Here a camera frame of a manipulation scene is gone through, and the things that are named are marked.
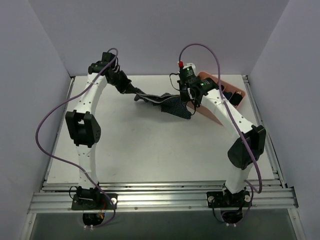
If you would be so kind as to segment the navy white striped underwear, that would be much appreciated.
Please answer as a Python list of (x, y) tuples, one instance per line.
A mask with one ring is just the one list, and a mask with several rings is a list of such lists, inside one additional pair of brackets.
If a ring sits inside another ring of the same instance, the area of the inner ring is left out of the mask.
[(165, 92), (162, 95), (146, 94), (140, 88), (130, 85), (126, 94), (134, 94), (134, 101), (142, 100), (145, 103), (159, 107), (162, 113), (171, 114), (173, 116), (190, 120), (192, 113), (188, 110), (187, 104), (182, 102), (180, 95)]

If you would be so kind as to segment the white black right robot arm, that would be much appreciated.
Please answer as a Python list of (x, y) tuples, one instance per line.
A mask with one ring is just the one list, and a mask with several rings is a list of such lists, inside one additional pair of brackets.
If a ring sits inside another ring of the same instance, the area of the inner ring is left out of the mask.
[(194, 85), (178, 80), (180, 96), (192, 101), (197, 108), (207, 109), (231, 135), (232, 144), (227, 152), (231, 169), (224, 183), (227, 190), (222, 193), (222, 200), (232, 207), (240, 201), (239, 193), (245, 189), (252, 168), (256, 169), (258, 180), (262, 180), (258, 159), (264, 152), (266, 129), (262, 125), (255, 126), (239, 113), (224, 96), (220, 79), (214, 81), (197, 76), (196, 80)]

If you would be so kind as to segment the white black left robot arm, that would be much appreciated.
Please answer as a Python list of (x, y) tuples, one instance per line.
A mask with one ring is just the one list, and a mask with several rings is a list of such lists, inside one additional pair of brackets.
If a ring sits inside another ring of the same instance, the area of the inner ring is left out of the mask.
[(101, 60), (88, 67), (85, 92), (79, 97), (72, 111), (67, 111), (65, 121), (70, 138), (78, 154), (79, 184), (76, 196), (90, 210), (100, 206), (99, 180), (96, 173), (96, 146), (102, 130), (95, 118), (101, 94), (107, 84), (114, 86), (121, 94), (135, 94), (132, 81), (121, 70), (118, 57), (111, 51), (102, 53)]

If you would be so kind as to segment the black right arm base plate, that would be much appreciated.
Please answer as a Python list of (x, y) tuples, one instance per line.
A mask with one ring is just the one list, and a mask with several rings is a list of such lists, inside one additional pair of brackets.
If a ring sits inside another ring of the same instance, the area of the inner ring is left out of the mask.
[(251, 195), (247, 190), (234, 194), (229, 190), (208, 191), (206, 198), (209, 208), (246, 208), (251, 201)]

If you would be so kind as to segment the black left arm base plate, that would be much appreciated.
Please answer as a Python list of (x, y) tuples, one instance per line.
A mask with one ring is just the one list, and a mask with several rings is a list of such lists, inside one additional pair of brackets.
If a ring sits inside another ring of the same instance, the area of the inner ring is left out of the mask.
[(82, 196), (75, 194), (71, 204), (71, 209), (74, 211), (91, 211), (91, 210), (114, 210), (117, 208), (118, 195), (115, 193), (107, 194), (113, 203), (102, 193), (96, 196)]

